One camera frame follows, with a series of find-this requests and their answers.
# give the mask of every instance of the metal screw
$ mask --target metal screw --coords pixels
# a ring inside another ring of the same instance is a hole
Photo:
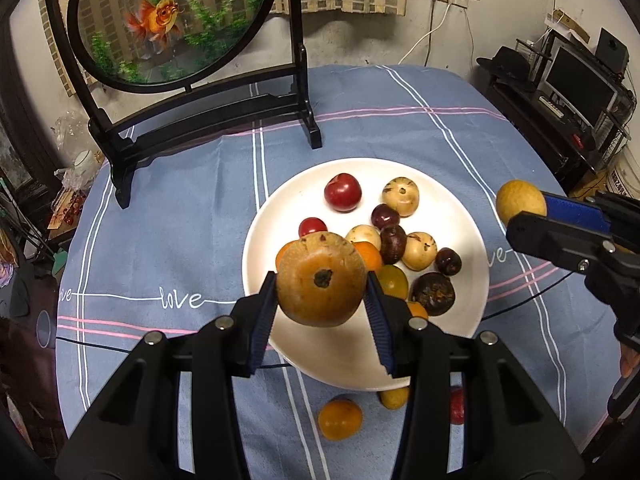
[[[498,336],[490,330],[485,330],[480,334],[480,341],[485,345],[495,345],[498,342]]]
[[[153,330],[153,332],[147,332],[145,334],[145,343],[148,345],[157,345],[162,341],[162,332],[158,332],[158,330]]]
[[[414,330],[424,330],[425,328],[427,328],[428,324],[429,322],[423,317],[413,316],[409,320],[409,326]]]
[[[219,330],[229,330],[236,324],[231,316],[220,316],[213,322]]]
[[[609,240],[604,240],[602,242],[602,248],[607,251],[607,253],[615,253],[616,252],[616,246],[611,243]]]

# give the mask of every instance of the orange goldfish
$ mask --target orange goldfish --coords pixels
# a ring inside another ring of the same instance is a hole
[[[132,12],[125,14],[129,30],[140,40],[152,42],[156,54],[166,49],[169,32],[180,34],[180,28],[175,23],[177,18],[178,5],[174,0],[160,0],[155,7],[147,0],[142,0],[137,16]]]

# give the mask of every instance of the black speaker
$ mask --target black speaker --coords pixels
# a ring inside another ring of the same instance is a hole
[[[629,63],[629,51],[626,45],[604,28],[600,31],[596,57],[614,74],[625,73]]]

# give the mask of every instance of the white wall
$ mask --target white wall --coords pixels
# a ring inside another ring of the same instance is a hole
[[[468,8],[475,42],[474,58],[492,57],[515,39],[536,40],[545,30],[544,17],[553,0],[471,0]],[[558,0],[556,5],[577,20],[598,41],[605,27],[623,41],[631,56],[634,80],[640,85],[640,35],[618,0]],[[434,23],[440,22],[446,4],[436,4]],[[305,44],[312,66],[329,63],[395,64],[428,31],[430,0],[408,0],[406,16],[319,12],[306,14]],[[37,0],[22,0],[12,15],[12,35],[18,65],[42,125],[53,126],[70,108],[81,109],[68,98],[51,60],[40,25]],[[210,80],[290,60],[287,22],[271,18],[247,50]],[[405,62],[422,64],[423,42]],[[451,7],[443,27],[433,35],[430,66],[449,68],[470,80],[471,40],[462,9]],[[166,95],[124,94],[94,89],[98,104],[116,121]],[[632,146],[640,154],[640,113],[630,127],[638,132]]]

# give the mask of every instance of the computer monitor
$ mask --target computer monitor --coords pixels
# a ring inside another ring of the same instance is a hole
[[[561,46],[546,84],[589,126],[596,127],[602,110],[611,110],[617,92],[587,62]]]

